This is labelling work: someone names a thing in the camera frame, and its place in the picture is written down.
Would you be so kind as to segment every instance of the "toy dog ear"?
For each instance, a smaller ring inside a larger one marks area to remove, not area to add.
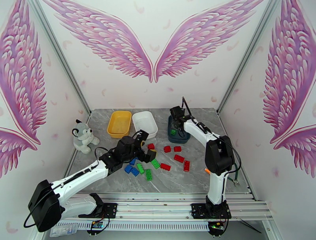
[[[77,128],[72,129],[72,135],[74,135],[75,137],[78,137],[78,132],[79,130]]]

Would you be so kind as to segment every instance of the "white wall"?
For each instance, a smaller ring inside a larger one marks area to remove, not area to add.
[[[158,83],[154,81],[150,83],[146,76],[131,78],[119,70],[112,69],[108,62],[93,54],[89,47],[82,44],[60,24],[60,20],[54,16],[56,11],[53,8],[43,0],[39,1],[92,109],[168,108],[179,104],[182,96],[186,97],[190,107],[217,107],[268,2],[263,0],[256,6],[254,8],[256,13],[250,18],[250,22],[198,65],[193,65],[192,69],[176,78],[164,75],[160,77]],[[78,0],[74,2],[96,11],[115,15],[126,22],[154,65],[170,36],[185,19],[229,1]]]
[[[0,9],[0,34],[4,30],[15,1],[2,1]],[[37,129],[41,144],[37,151],[26,149],[18,158],[17,168],[0,178],[0,235],[1,239],[28,239],[32,228],[24,229],[23,222],[29,213],[27,205],[37,184],[62,177],[73,149],[71,129],[76,118],[86,120],[87,114],[63,72],[39,22],[30,10],[35,22],[41,48],[42,70],[45,79],[47,101],[46,123]],[[0,126],[19,131],[0,97]]]
[[[316,29],[316,2],[297,0],[303,7],[305,20],[312,23]],[[283,239],[315,239],[315,187],[316,179],[301,170],[300,165],[295,167],[291,151],[281,147],[274,150],[270,140],[274,136],[274,129],[263,120],[263,91],[265,90],[265,70],[271,41],[272,28],[275,20],[280,16],[281,4],[272,16],[268,26],[259,41],[256,53],[243,72],[235,92],[230,97],[222,112],[222,120],[229,136],[234,142],[243,160],[243,167],[250,179],[255,193],[261,200],[269,203],[270,210]],[[312,44],[308,43],[310,52],[314,52]],[[312,89],[303,111],[292,128],[315,124],[316,88]],[[312,146],[315,163],[315,146]]]

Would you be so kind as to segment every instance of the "angel wing mural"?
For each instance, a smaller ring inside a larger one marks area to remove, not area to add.
[[[40,52],[28,4],[17,0],[0,37],[0,94],[21,133],[0,127],[0,178],[17,167],[21,151],[40,144],[36,132],[46,116]]]
[[[157,83],[198,64],[244,26],[263,0],[233,0],[184,20],[174,31],[153,67],[136,34],[123,20],[69,0],[43,0],[61,25],[115,69],[131,77],[144,75]]]
[[[283,0],[272,30],[265,79],[263,113],[274,128],[270,143],[285,147],[307,174],[316,176],[316,125],[290,132],[315,84],[316,42],[297,0]]]

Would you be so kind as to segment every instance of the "white tray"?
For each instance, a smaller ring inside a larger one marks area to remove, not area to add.
[[[132,116],[132,120],[135,127],[135,131],[139,131],[140,129],[146,131],[149,134],[147,139],[156,136],[158,132],[158,127],[151,112],[143,111],[135,113]]]

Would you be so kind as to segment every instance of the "blue block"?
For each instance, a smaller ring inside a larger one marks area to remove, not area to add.
[[[137,157],[134,158],[132,161],[130,161],[130,165],[134,166],[135,165],[135,162],[136,162],[136,159],[138,159]]]
[[[137,176],[137,175],[139,174],[139,171],[138,171],[135,167],[133,167],[133,169],[131,170],[131,172],[132,172],[132,174],[133,174],[134,176]]]
[[[124,171],[126,173],[130,173],[132,169],[133,169],[133,167],[131,165],[127,165],[126,168],[124,169]]]

